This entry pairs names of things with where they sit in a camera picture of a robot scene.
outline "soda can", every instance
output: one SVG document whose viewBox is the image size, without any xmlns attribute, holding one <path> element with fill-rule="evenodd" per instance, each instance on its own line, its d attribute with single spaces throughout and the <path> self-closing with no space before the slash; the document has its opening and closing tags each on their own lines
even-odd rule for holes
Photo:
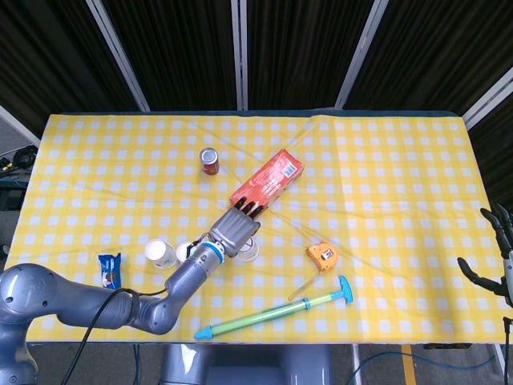
<svg viewBox="0 0 513 385">
<path fill-rule="evenodd" d="M 207 147 L 201 150 L 200 161 L 206 174 L 215 175 L 219 172 L 219 156 L 213 148 Z"/>
</svg>

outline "cardboard box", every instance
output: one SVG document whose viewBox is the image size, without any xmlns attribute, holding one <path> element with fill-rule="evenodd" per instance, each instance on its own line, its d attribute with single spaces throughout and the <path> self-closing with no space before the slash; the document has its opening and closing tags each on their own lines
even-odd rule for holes
<svg viewBox="0 0 513 385">
<path fill-rule="evenodd" d="M 294 182 L 303 172 L 305 166 L 282 148 L 260 170 L 241 185 L 230 197 L 234 205 L 242 197 L 246 202 L 255 202 L 267 207 L 276 200 L 281 192 Z"/>
</svg>

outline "orange tape measure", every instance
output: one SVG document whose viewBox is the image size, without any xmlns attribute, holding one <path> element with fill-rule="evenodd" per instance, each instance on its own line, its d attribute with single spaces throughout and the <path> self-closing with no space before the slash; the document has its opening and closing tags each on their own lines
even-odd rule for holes
<svg viewBox="0 0 513 385">
<path fill-rule="evenodd" d="M 337 264 L 339 254 L 333 245 L 328 242 L 321 242 L 317 243 L 316 245 L 311 245 L 306 250 L 306 255 L 312 259 L 313 263 L 315 263 L 319 269 L 319 272 L 311 277 L 307 282 L 305 282 L 302 287 L 296 289 L 292 294 L 290 294 L 287 298 L 289 301 L 292 301 L 295 297 L 297 297 L 299 293 L 301 293 L 308 286 L 312 285 L 313 281 L 315 281 L 315 278 L 334 267 Z"/>
</svg>

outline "snack package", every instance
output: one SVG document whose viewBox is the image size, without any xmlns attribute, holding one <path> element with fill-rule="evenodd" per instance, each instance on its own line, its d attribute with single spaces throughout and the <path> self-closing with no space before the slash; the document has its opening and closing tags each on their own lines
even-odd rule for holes
<svg viewBox="0 0 513 385">
<path fill-rule="evenodd" d="M 121 287 L 121 253 L 115 257 L 110 254 L 99 255 L 99 263 L 102 266 L 102 285 L 108 289 Z"/>
<path fill-rule="evenodd" d="M 305 166 L 299 160 L 282 148 L 232 194 L 230 202 L 234 205 L 246 197 L 246 202 L 255 202 L 255 208 L 266 208 L 301 175 L 303 168 Z"/>
</svg>

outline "metal frame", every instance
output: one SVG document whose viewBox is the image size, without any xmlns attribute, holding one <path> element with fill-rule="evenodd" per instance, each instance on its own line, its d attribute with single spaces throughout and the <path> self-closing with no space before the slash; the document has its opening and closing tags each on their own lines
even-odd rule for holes
<svg viewBox="0 0 513 385">
<path fill-rule="evenodd" d="M 485 92 L 483 96 L 474 103 L 472 107 L 463 114 L 463 120 L 470 131 L 482 118 L 484 118 L 491 110 L 497 107 L 504 99 L 513 92 L 513 67 L 506 72 L 497 83 Z"/>
<path fill-rule="evenodd" d="M 248 11 L 246 0 L 232 0 L 233 62 L 237 111 L 248 110 Z"/>
<path fill-rule="evenodd" d="M 2 106 L 0 106 L 0 120 L 3 120 L 8 126 L 25 136 L 36 147 L 39 147 L 41 144 L 41 140 L 34 135 L 31 130 L 25 127 L 25 125 L 23 125 Z"/>
<path fill-rule="evenodd" d="M 114 26 L 112 26 L 111 19 L 103 6 L 102 0 L 86 0 L 86 3 L 95 18 L 96 24 L 98 24 L 98 28 L 102 32 L 103 38 L 111 49 L 111 53 L 114 56 L 115 61 L 118 63 L 119 70 L 123 74 L 139 110 L 142 112 L 149 112 L 150 107 L 147 103 L 146 97 L 144 96 L 143 90 L 135 77 L 135 73 L 132 70 L 127 55 L 125 54 L 125 50 L 119 41 L 118 35 L 115 33 Z"/>
<path fill-rule="evenodd" d="M 503 376 L 504 376 L 504 370 L 505 370 L 506 364 L 504 362 L 503 350 L 500 348 L 500 345 L 498 343 L 494 343 L 494 349 L 495 349 L 495 355 L 497 356 L 497 359 L 499 359 L 499 366 L 500 366 L 501 370 L 503 371 Z"/>
<path fill-rule="evenodd" d="M 240 0 L 240 65 L 242 66 L 242 111 L 248 110 L 248 3 Z"/>
<path fill-rule="evenodd" d="M 362 68 L 363 60 L 367 56 L 367 51 L 374 39 L 374 35 L 376 34 L 376 30 L 382 20 L 382 16 L 385 13 L 387 5 L 388 0 L 374 0 L 374 4 L 370 9 L 366 24 L 363 27 L 362 34 L 360 35 L 360 40 L 358 40 L 358 44 L 354 50 L 353 58 L 351 59 L 349 68 L 345 73 L 344 82 L 342 83 L 340 92 L 338 92 L 337 101 L 335 102 L 336 109 L 342 109 L 349 97 L 349 93 L 351 92 L 358 73 Z"/>
<path fill-rule="evenodd" d="M 351 345 L 351 351 L 353 352 L 353 371 L 356 371 L 360 367 L 360 351 L 358 344 L 354 343 Z M 362 385 L 362 372 L 358 371 L 354 376 L 354 384 Z"/>
</svg>

